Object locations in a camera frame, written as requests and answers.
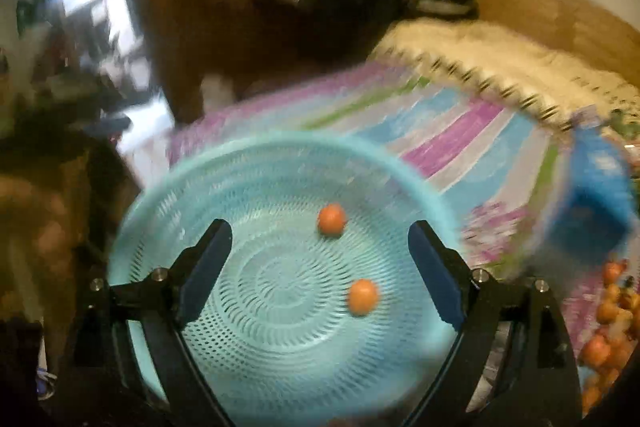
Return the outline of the small orange kumquat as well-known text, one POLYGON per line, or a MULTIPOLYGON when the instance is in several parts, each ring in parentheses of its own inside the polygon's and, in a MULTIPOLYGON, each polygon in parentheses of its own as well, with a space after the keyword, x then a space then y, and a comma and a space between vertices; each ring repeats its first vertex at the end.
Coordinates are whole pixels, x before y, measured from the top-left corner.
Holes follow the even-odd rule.
POLYGON ((380 300, 378 285, 366 279, 355 281, 350 285, 347 294, 349 312, 355 317, 364 317, 371 313, 380 300))
POLYGON ((340 236, 347 223, 346 212, 341 205, 330 204, 320 209, 318 213, 318 230, 325 236, 340 236))

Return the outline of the light blue plastic colander basket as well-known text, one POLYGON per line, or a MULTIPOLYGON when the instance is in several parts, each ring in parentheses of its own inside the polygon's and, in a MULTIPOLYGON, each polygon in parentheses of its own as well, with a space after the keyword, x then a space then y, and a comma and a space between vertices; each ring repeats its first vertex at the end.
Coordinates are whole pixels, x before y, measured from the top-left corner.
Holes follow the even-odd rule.
POLYGON ((137 282, 174 262, 216 219, 231 253, 200 317, 183 336, 207 384, 240 426, 322 426, 403 407, 425 390, 454 330, 443 322, 408 249, 428 222, 449 247, 459 227, 419 173, 370 142, 277 132, 181 161, 131 206, 107 280, 137 282), (340 236, 318 230, 343 207, 340 236), (355 281, 378 306, 349 312, 355 281))

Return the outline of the blue cardboard box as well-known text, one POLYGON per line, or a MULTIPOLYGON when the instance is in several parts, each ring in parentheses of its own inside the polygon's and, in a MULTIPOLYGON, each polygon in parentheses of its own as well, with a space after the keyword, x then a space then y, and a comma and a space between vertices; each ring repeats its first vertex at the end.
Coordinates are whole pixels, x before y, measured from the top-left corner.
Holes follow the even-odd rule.
POLYGON ((593 106, 570 117, 570 146, 544 216, 540 247, 560 259, 600 265, 624 243, 636 221, 628 161, 602 134, 593 106))

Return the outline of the striped floral bed sheet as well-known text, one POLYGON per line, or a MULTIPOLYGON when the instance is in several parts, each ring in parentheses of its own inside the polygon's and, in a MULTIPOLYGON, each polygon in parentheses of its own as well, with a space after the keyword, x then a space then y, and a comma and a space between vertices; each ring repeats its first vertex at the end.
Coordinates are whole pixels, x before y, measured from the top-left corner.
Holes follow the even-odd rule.
POLYGON ((567 153, 529 113, 368 63, 207 114, 167 141, 149 188, 204 150, 288 131, 356 138, 403 161, 454 213, 464 259, 495 273, 521 264, 515 244, 550 202, 567 153))

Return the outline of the wooden cabinet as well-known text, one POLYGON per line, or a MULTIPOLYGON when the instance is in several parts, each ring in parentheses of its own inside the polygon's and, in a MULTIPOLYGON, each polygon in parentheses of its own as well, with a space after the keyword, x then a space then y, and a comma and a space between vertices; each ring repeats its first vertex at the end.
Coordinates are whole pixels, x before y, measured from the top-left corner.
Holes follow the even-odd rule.
POLYGON ((175 120, 203 115, 201 83, 238 98, 356 62, 366 48, 342 24, 276 0, 134 0, 175 120))

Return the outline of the cream zigzag blanket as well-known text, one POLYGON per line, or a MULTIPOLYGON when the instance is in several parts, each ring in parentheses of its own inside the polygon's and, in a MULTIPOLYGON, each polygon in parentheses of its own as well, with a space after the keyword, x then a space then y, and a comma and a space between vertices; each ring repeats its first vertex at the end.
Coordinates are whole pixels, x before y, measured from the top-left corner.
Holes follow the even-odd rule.
POLYGON ((639 89, 502 26, 418 18, 393 24, 371 53, 565 130, 586 107, 623 135, 639 133, 639 89))

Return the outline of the wooden headboard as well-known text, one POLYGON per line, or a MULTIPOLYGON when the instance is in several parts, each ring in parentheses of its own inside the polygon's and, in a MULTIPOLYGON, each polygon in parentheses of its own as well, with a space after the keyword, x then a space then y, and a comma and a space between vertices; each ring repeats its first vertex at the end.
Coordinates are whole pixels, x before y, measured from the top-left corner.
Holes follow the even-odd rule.
POLYGON ((639 84, 639 31, 589 0, 477 0, 480 19, 639 84))

